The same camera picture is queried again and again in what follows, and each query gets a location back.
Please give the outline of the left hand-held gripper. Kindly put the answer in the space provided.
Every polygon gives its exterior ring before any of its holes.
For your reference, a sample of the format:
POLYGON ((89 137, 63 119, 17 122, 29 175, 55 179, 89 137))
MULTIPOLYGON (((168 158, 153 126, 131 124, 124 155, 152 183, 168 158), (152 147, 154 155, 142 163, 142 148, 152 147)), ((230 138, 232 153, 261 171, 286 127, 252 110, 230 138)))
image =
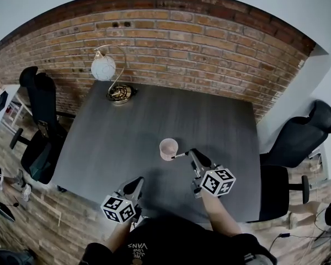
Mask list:
MULTIPOLYGON (((145 182, 143 177, 133 178, 127 181, 123 186, 123 192, 126 195, 135 191, 135 199, 139 200, 142 196, 142 187, 145 182)), ((126 199, 124 196, 114 192, 107 195, 100 206, 107 220, 124 224, 128 221, 138 222, 141 216, 141 208, 136 202, 126 199)))

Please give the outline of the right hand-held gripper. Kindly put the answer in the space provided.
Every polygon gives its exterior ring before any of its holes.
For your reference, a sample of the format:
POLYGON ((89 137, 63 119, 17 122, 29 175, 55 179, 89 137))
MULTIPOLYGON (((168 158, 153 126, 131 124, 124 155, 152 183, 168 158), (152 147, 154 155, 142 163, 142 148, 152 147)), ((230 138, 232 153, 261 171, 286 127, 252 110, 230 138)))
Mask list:
POLYGON ((236 177, 223 165, 212 164, 211 160, 197 149, 189 150, 191 166, 195 172, 191 189, 195 198, 200 198, 201 190, 214 197, 228 194, 236 182, 236 177))

